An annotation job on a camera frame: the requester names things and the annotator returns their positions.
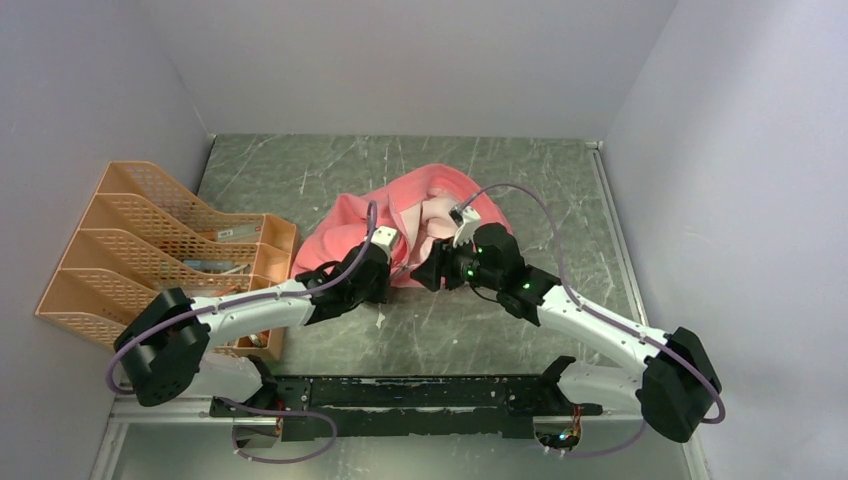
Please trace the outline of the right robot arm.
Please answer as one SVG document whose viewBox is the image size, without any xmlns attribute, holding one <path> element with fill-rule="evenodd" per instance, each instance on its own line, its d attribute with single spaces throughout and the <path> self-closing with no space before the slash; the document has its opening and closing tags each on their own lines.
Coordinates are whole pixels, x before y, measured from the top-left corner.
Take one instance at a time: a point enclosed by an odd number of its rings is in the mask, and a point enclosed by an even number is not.
<svg viewBox="0 0 848 480">
<path fill-rule="evenodd" d="M 550 413 L 565 413 L 575 403 L 635 409 L 654 431 L 678 443 L 723 418 L 708 415 L 719 404 L 721 383 L 694 332 L 648 327 L 578 296 L 527 263 L 501 224 L 483 225 L 462 245 L 435 241 L 411 277 L 430 291 L 462 285 L 491 290 L 510 315 L 565 333 L 615 363 L 613 369 L 579 366 L 544 382 L 539 398 Z"/>
</svg>

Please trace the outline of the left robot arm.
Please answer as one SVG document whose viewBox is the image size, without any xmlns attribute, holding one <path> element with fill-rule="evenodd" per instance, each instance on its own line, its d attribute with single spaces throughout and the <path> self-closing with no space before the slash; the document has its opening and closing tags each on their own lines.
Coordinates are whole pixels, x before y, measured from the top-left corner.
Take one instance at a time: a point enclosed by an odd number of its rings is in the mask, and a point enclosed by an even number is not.
<svg viewBox="0 0 848 480">
<path fill-rule="evenodd" d="M 273 409 L 277 388 L 255 357 L 233 358 L 215 348 L 252 333 L 312 325 L 385 297 L 390 257 L 361 244 L 331 272 L 314 270 L 261 290 L 225 297 L 188 297 L 181 288 L 159 293 L 114 341 L 106 381 L 121 367 L 145 407 L 180 396 L 237 401 L 249 414 Z"/>
</svg>

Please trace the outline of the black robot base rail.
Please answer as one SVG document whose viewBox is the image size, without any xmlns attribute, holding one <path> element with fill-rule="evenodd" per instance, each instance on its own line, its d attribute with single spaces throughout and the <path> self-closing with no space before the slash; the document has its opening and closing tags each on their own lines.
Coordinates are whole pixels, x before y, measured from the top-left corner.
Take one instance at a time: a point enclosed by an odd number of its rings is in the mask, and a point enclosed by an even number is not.
<svg viewBox="0 0 848 480">
<path fill-rule="evenodd" d="M 548 375 L 279 376 L 253 408 L 293 411 L 284 441 L 340 437 L 498 434 L 555 435 L 573 415 L 599 416 L 597 404 L 573 404 Z"/>
</svg>

